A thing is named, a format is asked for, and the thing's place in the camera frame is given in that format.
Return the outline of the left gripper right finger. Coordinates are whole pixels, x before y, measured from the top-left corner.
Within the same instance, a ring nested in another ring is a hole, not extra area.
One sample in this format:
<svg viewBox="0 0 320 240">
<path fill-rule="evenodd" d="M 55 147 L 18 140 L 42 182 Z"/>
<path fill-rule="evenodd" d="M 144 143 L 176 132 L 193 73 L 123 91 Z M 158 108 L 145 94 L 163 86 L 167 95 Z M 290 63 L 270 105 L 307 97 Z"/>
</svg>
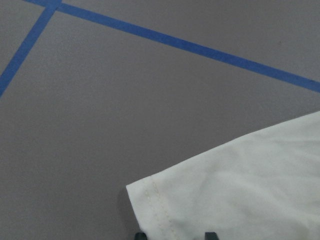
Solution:
<svg viewBox="0 0 320 240">
<path fill-rule="evenodd" d="M 205 240 L 218 240 L 218 235 L 216 232 L 206 232 L 204 235 Z"/>
</svg>

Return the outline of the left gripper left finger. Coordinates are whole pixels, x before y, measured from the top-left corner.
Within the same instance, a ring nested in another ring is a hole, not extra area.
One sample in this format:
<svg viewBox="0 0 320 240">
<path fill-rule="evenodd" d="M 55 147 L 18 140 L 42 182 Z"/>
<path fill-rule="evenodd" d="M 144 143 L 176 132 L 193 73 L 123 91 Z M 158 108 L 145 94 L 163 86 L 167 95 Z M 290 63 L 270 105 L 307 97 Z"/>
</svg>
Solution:
<svg viewBox="0 0 320 240">
<path fill-rule="evenodd" d="M 147 240 L 147 235 L 144 232 L 137 232 L 135 234 L 135 240 Z"/>
</svg>

